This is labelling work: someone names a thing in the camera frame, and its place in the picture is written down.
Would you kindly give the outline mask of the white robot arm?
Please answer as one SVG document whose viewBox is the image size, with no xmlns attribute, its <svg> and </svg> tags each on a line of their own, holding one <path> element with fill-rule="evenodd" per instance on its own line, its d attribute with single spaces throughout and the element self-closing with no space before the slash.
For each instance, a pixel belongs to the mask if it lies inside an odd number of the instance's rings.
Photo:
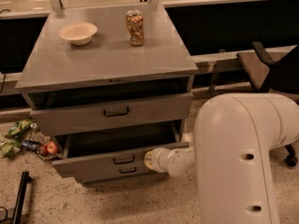
<svg viewBox="0 0 299 224">
<path fill-rule="evenodd" d="M 269 151 L 299 138 L 299 105 L 275 93 L 227 93 L 200 108 L 193 146 L 155 148 L 144 163 L 196 172 L 201 224 L 280 224 Z"/>
</svg>

